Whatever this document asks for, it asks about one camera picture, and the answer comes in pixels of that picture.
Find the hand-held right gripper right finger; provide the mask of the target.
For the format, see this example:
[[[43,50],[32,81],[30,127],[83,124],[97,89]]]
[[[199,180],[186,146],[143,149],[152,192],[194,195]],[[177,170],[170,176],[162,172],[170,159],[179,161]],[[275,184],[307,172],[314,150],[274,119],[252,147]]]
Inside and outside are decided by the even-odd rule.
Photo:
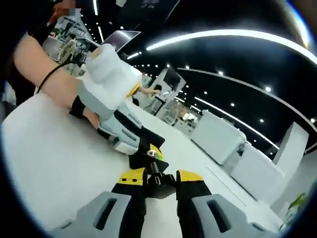
[[[184,238],[274,238],[220,194],[212,194],[203,178],[185,170],[176,172],[177,216]]]

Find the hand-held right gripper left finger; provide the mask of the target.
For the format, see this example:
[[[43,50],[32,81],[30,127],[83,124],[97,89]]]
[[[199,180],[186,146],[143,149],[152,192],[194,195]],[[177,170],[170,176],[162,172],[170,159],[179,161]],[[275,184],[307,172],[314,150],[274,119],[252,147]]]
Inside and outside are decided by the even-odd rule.
[[[77,211],[76,218],[51,231],[52,238],[139,238],[146,215],[147,170],[123,173],[105,191]]]

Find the person's left hand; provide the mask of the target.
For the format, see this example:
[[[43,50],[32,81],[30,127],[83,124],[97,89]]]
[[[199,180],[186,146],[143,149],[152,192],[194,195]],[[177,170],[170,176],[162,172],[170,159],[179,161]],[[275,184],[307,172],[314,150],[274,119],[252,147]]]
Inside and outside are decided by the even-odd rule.
[[[87,120],[95,129],[99,127],[99,116],[93,111],[89,110],[81,101],[79,96],[76,96],[70,108],[70,115]]]

